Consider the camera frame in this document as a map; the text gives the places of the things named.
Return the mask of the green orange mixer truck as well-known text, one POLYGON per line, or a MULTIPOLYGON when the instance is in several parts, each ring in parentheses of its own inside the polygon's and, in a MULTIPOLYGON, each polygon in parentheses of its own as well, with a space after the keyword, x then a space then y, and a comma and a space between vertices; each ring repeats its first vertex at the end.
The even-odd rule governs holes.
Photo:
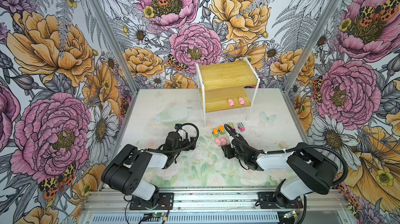
POLYGON ((218 131, 219 131, 219 133, 220 133, 221 135, 224 135, 224 134, 226 133, 225 128, 224 128, 224 126, 222 126, 222 125, 220 125, 220 126, 218 127, 218 131))
POLYGON ((212 130, 212 134, 213 134, 213 136, 214 136, 215 138, 218 138, 218 137, 219 137, 219 130, 218 130, 217 128, 214 128, 214 129, 212 130))

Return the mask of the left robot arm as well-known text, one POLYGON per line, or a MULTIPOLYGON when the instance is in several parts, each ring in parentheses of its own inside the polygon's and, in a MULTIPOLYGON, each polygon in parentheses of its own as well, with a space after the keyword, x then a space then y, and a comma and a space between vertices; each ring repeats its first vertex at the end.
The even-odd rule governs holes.
POLYGON ((168 133, 166 141, 158 149, 139 149, 127 144, 107 165, 101 176, 101 182, 125 196, 132 196, 131 210, 156 209, 162 205, 170 209, 167 201, 173 199, 161 196, 159 187, 143 177, 150 169, 168 169, 177 163, 183 151, 196 148, 200 131, 195 124, 176 124, 175 130, 168 133))

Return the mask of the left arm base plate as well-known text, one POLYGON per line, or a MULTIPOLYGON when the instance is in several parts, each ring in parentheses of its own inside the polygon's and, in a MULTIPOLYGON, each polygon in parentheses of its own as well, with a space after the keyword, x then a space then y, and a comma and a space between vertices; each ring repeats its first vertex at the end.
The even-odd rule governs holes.
POLYGON ((130 210, 172 210, 174 193, 157 193, 150 200, 133 196, 129 205, 130 210))

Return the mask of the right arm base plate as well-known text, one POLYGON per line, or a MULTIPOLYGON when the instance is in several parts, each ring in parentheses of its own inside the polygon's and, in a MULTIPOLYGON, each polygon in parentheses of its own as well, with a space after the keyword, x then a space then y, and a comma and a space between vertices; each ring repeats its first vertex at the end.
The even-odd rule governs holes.
POLYGON ((261 209, 300 209, 303 208, 303 202, 300 197, 295 200, 289 200, 286 197, 275 192, 266 191, 257 193, 258 200, 255 206, 261 209))

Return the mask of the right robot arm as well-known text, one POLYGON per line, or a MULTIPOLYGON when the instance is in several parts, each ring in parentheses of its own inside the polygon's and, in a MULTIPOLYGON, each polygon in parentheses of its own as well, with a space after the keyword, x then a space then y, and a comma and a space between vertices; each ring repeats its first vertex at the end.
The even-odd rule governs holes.
POLYGON ((220 139, 224 156, 238 159, 244 169, 288 169, 295 173, 292 179, 281 180, 274 192, 260 192, 257 200, 260 208, 301 207, 305 205, 301 195, 327 195, 334 185, 338 166, 310 145, 298 143, 289 150, 264 152, 250 147, 246 141, 239 141, 237 137, 230 140, 231 143, 227 143, 220 139))

